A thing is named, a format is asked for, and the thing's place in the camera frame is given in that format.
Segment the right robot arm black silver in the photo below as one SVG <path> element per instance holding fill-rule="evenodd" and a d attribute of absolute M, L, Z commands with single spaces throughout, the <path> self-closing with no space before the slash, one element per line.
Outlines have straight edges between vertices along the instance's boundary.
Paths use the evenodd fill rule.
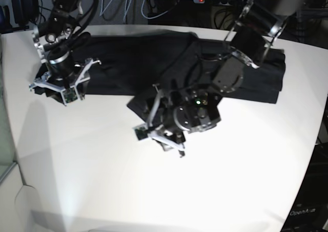
<path fill-rule="evenodd" d="M 101 61 L 88 57 L 79 62 L 73 54 L 91 37 L 85 29 L 97 12 L 98 3 L 99 0 L 52 0 L 49 18 L 32 32 L 41 66 L 29 85 L 30 91 L 65 106 L 85 98 L 89 70 L 101 65 Z"/>

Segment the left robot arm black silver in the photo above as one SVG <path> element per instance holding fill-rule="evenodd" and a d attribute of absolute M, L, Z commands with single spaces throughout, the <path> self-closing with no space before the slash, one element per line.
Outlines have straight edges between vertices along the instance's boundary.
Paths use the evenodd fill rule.
<path fill-rule="evenodd" d="M 259 68 L 273 43 L 284 31 L 289 17 L 307 0 L 248 0 L 223 41 L 225 56 L 201 84 L 185 79 L 182 87 L 159 88 L 145 122 L 134 128 L 138 140 L 150 138 L 164 151 L 185 155 L 185 134 L 217 126 L 221 98 L 235 92 L 243 82 L 245 67 Z"/>

